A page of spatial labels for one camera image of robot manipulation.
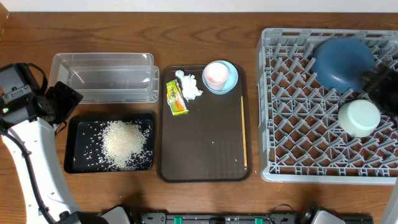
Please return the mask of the crumpled white tissue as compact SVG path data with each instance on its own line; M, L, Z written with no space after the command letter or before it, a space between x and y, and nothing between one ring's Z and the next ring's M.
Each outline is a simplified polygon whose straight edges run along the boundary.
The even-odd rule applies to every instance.
M197 87L197 80L194 75L185 75L183 70L177 70L175 76L180 79L182 84L182 95L187 100L194 100L203 94Z

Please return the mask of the black waste tray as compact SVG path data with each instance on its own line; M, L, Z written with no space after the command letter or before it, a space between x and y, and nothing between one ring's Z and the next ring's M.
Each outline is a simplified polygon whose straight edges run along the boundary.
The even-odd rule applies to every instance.
M135 124L145 137L142 150L124 167L107 159L103 149L103 133L116 121ZM74 116L68 125L63 168L69 174L148 170L154 163L154 141L155 122L150 113Z

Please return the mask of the green yellow snack wrapper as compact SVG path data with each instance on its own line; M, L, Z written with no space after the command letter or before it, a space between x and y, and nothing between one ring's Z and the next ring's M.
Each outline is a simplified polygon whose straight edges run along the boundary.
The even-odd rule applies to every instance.
M166 83L167 88L167 103L170 106L171 112L174 116L188 114L189 110L187 109L182 91L179 87L177 80L172 80Z

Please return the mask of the pile of white rice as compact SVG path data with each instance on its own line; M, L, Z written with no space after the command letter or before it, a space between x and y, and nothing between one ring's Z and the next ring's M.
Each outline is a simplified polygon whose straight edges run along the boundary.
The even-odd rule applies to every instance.
M102 140L106 158L124 167L142 150L145 137L135 124L116 121L104 131Z

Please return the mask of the pink white cup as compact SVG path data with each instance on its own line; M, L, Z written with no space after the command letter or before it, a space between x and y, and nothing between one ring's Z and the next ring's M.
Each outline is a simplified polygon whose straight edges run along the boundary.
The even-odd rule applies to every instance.
M213 62L205 68L205 83L215 91L221 91L229 77L226 65L220 62Z

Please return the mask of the brown serving tray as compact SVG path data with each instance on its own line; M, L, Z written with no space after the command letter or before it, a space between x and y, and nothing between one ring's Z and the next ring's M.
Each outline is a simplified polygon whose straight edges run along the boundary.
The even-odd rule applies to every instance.
M246 91L246 74L239 65L236 86L224 95L207 89L202 65L171 66L161 73L160 140L157 153L159 177L169 183L242 181L249 177L251 134ZM175 71L194 75L201 96L186 103L188 114L174 116L167 103L166 83ZM241 96L244 101L248 167L244 168L241 123Z

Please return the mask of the grey dishwasher rack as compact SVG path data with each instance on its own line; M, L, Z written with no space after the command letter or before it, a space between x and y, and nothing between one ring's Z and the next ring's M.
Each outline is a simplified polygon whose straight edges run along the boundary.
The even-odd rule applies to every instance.
M397 130L382 116L364 138L347 134L339 108L367 94L338 93L317 82L313 53L324 41L349 37L368 46L377 65L397 68L394 30L266 28L256 47L259 163L268 182L392 185Z

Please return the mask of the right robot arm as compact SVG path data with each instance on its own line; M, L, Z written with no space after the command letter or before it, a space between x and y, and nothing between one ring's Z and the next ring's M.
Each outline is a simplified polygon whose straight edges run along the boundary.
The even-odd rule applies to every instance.
M364 92L376 106L388 115L397 127L397 71L383 66L376 71L369 70L361 75L360 85ZM311 208L300 223L304 224L349 224L349 223L372 223L371 217L345 216L341 217L323 207ZM397 186L391 193L389 203L382 215L381 223L397 223Z

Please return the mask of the clear plastic bin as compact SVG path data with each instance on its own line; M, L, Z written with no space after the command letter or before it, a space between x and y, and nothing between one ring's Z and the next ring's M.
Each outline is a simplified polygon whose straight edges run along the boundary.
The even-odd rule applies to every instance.
M62 82L83 95L82 104L155 103L159 68L150 53L60 53L49 85Z

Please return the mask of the mint green bowl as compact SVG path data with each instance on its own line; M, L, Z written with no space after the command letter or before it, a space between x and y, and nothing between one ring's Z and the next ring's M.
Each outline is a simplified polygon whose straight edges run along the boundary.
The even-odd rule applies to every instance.
M379 125L381 114L370 101L354 100L345 103L338 111L341 128L349 135L363 138L371 135Z

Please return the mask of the light blue saucer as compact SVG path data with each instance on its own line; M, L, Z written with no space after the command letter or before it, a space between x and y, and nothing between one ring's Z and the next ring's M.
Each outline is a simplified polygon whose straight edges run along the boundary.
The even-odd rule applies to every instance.
M225 83L225 86L223 87L223 89L222 89L221 91L215 91L215 90L210 89L210 88L208 87L208 85L205 83L205 69L204 69L204 71L203 71L203 73L202 73L202 80L203 80L203 83L205 84L205 86L207 87L207 89L209 89L209 90L210 90L212 93L214 93L214 94L217 94L217 95L224 95L224 94L227 94L229 91L231 91L231 90L236 86L236 84L237 84L237 82L238 82L238 78L239 78L238 70L237 70L237 68L236 68L232 63L227 62L227 61L225 61L225 60L217 60L217 61L214 61L214 62L223 63L223 64L226 65L227 68L228 68L229 77L228 77L228 79L227 79L227 81L226 81L226 83Z

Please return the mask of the dark blue plate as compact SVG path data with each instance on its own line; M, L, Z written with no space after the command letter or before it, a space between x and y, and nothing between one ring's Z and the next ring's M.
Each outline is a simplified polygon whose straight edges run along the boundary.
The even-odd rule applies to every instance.
M368 47L351 37L324 41L313 53L313 58L312 72L317 74L316 81L327 90L334 88L338 93L349 89L361 92L360 76L375 66Z

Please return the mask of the wooden chopstick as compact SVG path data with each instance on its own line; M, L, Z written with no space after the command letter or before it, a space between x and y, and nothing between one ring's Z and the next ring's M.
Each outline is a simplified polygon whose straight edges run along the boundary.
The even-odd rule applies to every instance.
M244 117L244 101L243 96L241 96L241 123L242 123L242 135L243 135L243 155L244 155L244 168L248 167L248 157L247 157L247 146L246 146L246 125Z

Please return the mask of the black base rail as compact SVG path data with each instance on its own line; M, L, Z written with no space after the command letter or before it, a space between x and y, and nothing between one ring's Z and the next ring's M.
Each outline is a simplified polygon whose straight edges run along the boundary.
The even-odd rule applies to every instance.
M301 223L298 213L272 215L168 215L165 213L140 214L140 224L297 224Z

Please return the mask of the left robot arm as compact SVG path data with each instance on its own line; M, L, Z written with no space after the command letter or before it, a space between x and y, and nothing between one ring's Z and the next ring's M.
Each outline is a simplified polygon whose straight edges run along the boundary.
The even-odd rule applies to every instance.
M12 155L28 223L132 223L119 205L102 214L86 213L68 188L55 147L60 124L82 100L62 82L48 86L32 74L33 63L1 68L1 137Z

